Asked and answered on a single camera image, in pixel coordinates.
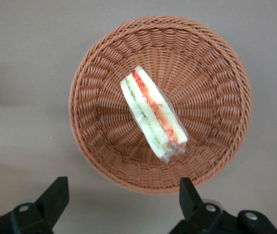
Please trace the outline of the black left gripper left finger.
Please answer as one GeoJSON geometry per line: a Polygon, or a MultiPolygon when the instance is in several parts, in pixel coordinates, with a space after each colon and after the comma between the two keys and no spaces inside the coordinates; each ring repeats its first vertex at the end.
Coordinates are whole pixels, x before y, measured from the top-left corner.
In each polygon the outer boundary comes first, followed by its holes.
{"type": "Polygon", "coordinates": [[[10,213],[13,233],[52,234],[68,203],[68,178],[60,176],[34,203],[23,203],[13,209],[10,213]]]}

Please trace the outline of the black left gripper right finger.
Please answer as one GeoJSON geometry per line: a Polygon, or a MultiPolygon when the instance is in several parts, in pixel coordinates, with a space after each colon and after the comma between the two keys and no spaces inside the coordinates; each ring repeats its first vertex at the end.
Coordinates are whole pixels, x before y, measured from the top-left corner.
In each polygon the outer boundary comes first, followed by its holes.
{"type": "Polygon", "coordinates": [[[190,178],[180,179],[179,203],[184,215],[171,234],[225,234],[223,211],[214,203],[205,203],[190,178]]]}

